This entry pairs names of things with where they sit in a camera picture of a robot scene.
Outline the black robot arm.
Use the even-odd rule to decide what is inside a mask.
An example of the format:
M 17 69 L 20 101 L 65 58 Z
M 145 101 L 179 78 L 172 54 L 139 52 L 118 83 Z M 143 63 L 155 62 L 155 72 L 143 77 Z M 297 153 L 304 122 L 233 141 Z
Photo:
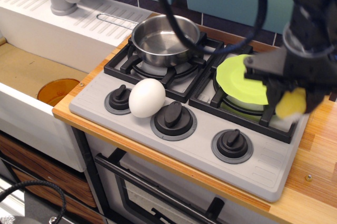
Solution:
M 282 46 L 244 61 L 248 79 L 266 86 L 269 105 L 280 118 L 311 113 L 326 95 L 336 93 L 336 0 L 293 0 Z M 258 0 L 254 29 L 261 29 L 267 0 Z

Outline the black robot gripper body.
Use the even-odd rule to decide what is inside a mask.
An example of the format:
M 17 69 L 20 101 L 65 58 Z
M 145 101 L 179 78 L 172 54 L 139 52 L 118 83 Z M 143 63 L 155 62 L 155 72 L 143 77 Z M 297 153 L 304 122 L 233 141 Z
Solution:
M 274 51 L 244 60 L 245 77 L 311 93 L 336 90 L 336 21 L 290 21 L 283 44 Z

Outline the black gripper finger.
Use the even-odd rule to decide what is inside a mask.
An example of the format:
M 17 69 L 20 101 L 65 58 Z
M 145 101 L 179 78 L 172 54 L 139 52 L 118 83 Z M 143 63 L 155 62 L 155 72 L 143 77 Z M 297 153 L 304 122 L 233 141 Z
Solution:
M 334 93 L 334 86 L 322 84 L 306 84 L 306 108 L 304 113 L 313 112 L 324 100 L 324 97 Z
M 291 89 L 291 84 L 277 79 L 263 80 L 263 84 L 266 86 L 266 97 L 269 107 L 276 113 L 276 106 L 280 102 L 284 93 Z

